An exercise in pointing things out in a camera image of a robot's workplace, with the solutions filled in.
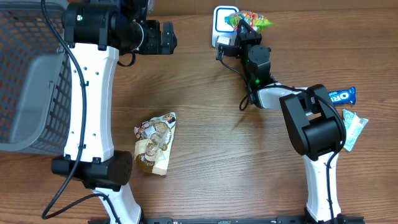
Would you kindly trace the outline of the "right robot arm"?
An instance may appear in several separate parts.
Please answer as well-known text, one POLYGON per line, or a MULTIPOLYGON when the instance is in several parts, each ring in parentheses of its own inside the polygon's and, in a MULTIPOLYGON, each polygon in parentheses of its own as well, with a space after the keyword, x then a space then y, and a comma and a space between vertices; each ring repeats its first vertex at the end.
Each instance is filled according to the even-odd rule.
POLYGON ((235 44, 244 68, 246 99, 262 109, 281 111, 295 151, 302 156, 308 187, 306 223, 345 223, 336 193, 336 163, 346 128, 325 86, 286 86, 271 75, 271 50, 262 36, 240 20, 235 44))

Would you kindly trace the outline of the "blue Oreo cookie pack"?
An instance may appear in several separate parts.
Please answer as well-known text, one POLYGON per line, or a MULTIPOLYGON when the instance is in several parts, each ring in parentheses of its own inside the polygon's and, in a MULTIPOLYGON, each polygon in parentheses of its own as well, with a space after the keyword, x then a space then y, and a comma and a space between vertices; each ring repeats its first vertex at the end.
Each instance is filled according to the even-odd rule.
POLYGON ((330 91, 328 94, 334 105, 356 104, 356 88, 354 86, 345 90, 330 91))

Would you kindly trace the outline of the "brown clear snack bag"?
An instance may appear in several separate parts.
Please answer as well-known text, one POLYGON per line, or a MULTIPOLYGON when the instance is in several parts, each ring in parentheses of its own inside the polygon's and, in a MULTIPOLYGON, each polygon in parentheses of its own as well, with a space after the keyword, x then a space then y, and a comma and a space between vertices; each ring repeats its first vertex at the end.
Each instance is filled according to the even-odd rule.
POLYGON ((134 128, 138 138, 134 159, 138 168, 151 174, 167 174, 176 122, 177 115, 170 112, 134 128))

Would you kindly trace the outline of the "green Haribo gummy bag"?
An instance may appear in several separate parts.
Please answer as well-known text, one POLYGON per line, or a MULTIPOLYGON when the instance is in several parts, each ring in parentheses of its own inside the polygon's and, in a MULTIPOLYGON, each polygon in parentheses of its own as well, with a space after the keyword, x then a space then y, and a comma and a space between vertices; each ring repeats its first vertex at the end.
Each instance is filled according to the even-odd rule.
POLYGON ((225 23, 231 26, 234 30, 238 29, 239 21, 244 21, 249 24, 255 31, 260 32, 265 28, 275 25, 267 17, 252 11, 238 11, 224 17, 225 23))

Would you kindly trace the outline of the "teal snack packet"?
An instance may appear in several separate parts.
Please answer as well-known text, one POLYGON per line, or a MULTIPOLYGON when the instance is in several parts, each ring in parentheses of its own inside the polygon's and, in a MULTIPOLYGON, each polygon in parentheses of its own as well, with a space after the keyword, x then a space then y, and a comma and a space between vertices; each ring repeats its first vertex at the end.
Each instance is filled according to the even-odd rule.
POLYGON ((347 151, 352 151, 355 142, 369 120, 366 118, 360 118, 356 113, 346 109, 343 109, 343 118, 346 128, 346 141, 344 148, 347 151))

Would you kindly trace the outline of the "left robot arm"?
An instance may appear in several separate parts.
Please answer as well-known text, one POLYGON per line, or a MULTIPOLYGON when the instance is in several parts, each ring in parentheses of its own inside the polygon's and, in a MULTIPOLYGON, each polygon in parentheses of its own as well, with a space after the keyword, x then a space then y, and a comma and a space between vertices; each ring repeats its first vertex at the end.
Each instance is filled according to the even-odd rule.
POLYGON ((70 59, 72 99, 67 143, 52 172, 91 189, 110 223, 145 222, 129 186, 133 156, 113 145, 111 101, 120 56, 170 55, 177 46, 171 22, 147 18, 153 6, 151 0, 72 2, 57 36, 70 59))

